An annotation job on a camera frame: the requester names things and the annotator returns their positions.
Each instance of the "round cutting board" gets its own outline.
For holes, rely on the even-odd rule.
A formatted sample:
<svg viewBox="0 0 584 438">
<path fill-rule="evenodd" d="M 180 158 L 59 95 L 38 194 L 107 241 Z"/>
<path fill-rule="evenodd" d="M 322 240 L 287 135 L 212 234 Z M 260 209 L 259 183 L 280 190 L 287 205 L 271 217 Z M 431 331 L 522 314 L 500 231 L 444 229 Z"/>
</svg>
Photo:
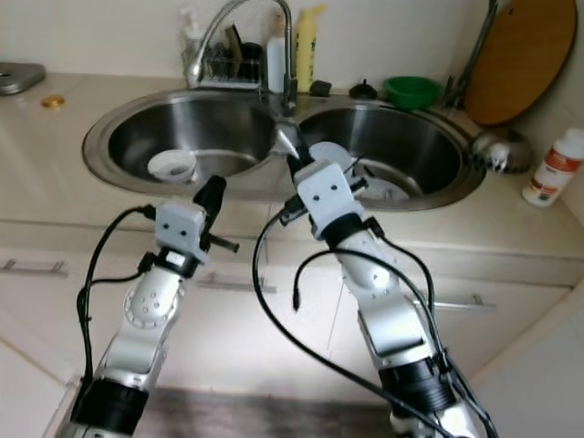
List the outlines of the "round cutting board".
<svg viewBox="0 0 584 438">
<path fill-rule="evenodd" d="M 481 50 L 464 106 L 481 125 L 527 110 L 568 58 L 576 35 L 574 0 L 514 0 L 499 15 Z"/>
</svg>

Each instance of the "floor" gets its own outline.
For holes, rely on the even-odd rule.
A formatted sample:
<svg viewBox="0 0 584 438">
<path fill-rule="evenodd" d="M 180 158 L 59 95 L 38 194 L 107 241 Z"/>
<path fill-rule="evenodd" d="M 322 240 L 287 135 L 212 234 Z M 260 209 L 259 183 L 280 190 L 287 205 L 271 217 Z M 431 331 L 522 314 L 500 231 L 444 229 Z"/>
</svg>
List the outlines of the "floor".
<svg viewBox="0 0 584 438">
<path fill-rule="evenodd" d="M 158 390 L 135 438 L 392 438 L 387 409 Z"/>
</svg>

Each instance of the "cabinet handle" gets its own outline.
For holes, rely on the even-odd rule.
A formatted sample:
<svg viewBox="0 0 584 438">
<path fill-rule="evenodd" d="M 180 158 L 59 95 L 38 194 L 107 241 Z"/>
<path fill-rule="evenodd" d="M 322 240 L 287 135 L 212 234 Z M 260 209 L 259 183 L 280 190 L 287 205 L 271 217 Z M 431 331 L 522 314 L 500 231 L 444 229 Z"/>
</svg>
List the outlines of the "cabinet handle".
<svg viewBox="0 0 584 438">
<path fill-rule="evenodd" d="M 45 264 L 48 267 L 20 267 L 16 266 L 18 260 L 11 258 L 4 266 L 0 267 L 0 274 L 15 274 L 20 276 L 57 276 L 59 278 L 67 278 L 69 273 L 66 270 L 67 263 L 56 262 L 53 264 Z"/>
<path fill-rule="evenodd" d="M 417 306 L 420 306 L 418 300 L 414 300 Z M 473 312 L 495 312 L 496 304 L 484 303 L 480 295 L 472 295 L 470 302 L 463 303 L 450 303 L 445 301 L 436 301 L 434 303 L 436 308 L 442 308 L 444 310 L 470 310 Z"/>
<path fill-rule="evenodd" d="M 275 286 L 268 286 L 265 277 L 259 277 L 262 291 L 265 294 L 275 294 L 277 289 Z M 216 273 L 209 274 L 207 277 L 196 282 L 198 287 L 205 289 L 222 289 L 222 290 L 236 290 L 240 292 L 255 292 L 254 285 L 246 281 L 221 281 Z"/>
</svg>

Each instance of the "stainless steel sink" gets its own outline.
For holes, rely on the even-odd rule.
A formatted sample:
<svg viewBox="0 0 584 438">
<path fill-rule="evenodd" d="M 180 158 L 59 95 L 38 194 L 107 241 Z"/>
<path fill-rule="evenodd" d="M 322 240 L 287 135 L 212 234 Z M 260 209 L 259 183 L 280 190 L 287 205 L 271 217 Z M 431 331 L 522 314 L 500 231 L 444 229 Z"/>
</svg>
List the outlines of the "stainless steel sink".
<svg viewBox="0 0 584 438">
<path fill-rule="evenodd" d="M 210 175 L 227 177 L 227 195 L 282 202 L 294 193 L 283 156 L 272 149 L 277 97 L 255 93 L 169 91 L 134 100 L 106 114 L 88 132 L 83 156 L 101 180 L 153 195 L 193 194 Z M 372 183 L 360 199 L 366 206 L 423 210 L 463 199 L 485 172 L 467 160 L 468 136 L 427 112 L 348 98 L 300 96 L 295 114 L 309 144 L 334 141 L 358 162 L 356 175 Z M 147 169 L 161 151 L 194 151 L 193 182 L 158 181 Z M 406 199 L 387 196 L 381 182 Z"/>
<path fill-rule="evenodd" d="M 444 206 L 463 199 L 485 177 L 467 159 L 468 139 L 427 112 L 382 103 L 333 103 L 306 113 L 300 128 L 309 145 L 332 141 L 350 152 L 356 160 L 353 174 L 372 182 L 361 196 L 369 206 Z"/>
<path fill-rule="evenodd" d="M 252 171 L 266 159 L 276 115 L 248 94 L 176 91 L 134 100 L 101 119 L 88 133 L 85 162 L 101 179 L 134 192 L 193 193 L 210 175 Z M 168 184 L 147 169 L 156 154 L 194 151 L 190 184 Z"/>
</svg>

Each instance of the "beige countertop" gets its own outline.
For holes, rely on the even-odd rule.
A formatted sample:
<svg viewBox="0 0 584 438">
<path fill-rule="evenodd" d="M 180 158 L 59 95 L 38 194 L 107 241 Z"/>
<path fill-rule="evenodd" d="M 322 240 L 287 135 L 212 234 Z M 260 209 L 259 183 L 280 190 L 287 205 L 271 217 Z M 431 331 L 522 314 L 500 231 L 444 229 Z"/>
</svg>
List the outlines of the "beige countertop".
<svg viewBox="0 0 584 438">
<path fill-rule="evenodd" d="M 25 93 L 0 97 L 0 221 L 102 227 L 124 208 L 158 203 L 163 198 L 127 192 L 94 177 L 83 162 L 81 143 L 109 110 L 182 85 L 179 79 L 50 74 Z M 65 105 L 44 109 L 40 100 L 54 93 L 65 96 Z M 468 122 L 464 127 L 475 129 Z M 546 210 L 527 204 L 520 194 L 526 179 L 489 173 L 454 205 L 375 215 L 389 236 L 409 245 L 584 259 L 584 227 L 562 202 Z M 259 212 L 250 214 L 253 221 L 242 221 L 242 233 L 253 235 L 267 218 L 262 209 L 269 207 L 230 201 L 224 215 Z M 276 238 L 307 241 L 311 236 L 292 225 Z"/>
</svg>

